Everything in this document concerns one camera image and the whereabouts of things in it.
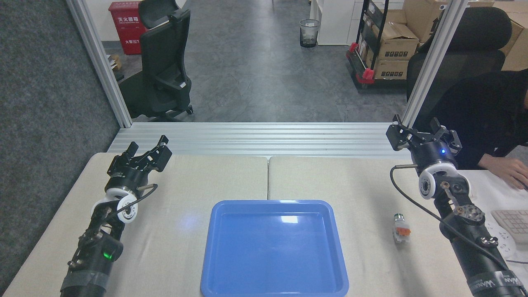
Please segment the person's hand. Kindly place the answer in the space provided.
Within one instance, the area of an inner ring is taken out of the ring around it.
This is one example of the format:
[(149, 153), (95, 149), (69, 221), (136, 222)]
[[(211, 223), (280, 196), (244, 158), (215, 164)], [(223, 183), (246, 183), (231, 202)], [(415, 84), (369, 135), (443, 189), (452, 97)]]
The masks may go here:
[(527, 188), (528, 169), (519, 159), (492, 157), (488, 170), (509, 186), (520, 190)]

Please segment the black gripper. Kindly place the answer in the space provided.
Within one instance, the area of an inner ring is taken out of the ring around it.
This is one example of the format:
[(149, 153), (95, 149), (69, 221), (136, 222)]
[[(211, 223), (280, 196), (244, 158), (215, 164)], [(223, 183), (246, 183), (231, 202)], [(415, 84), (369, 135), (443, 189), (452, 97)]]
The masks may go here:
[(392, 124), (388, 127), (386, 136), (394, 151), (412, 147), (412, 160), (417, 164), (417, 170), (424, 170), (433, 164), (447, 162), (458, 167), (454, 155), (462, 150), (462, 143), (456, 130), (449, 130), (440, 124), (436, 117), (430, 121), (430, 128), (434, 132), (433, 142), (425, 142), (425, 133), (414, 128), (404, 126), (399, 115), (394, 115)]
[(127, 150), (121, 155), (114, 156), (107, 170), (107, 174), (110, 176), (107, 190), (110, 188), (127, 188), (138, 193), (139, 190), (137, 189), (145, 185), (144, 171), (162, 172), (169, 162), (172, 152), (167, 146), (168, 142), (169, 139), (162, 135), (157, 146), (141, 156), (134, 157), (139, 146), (132, 141)]

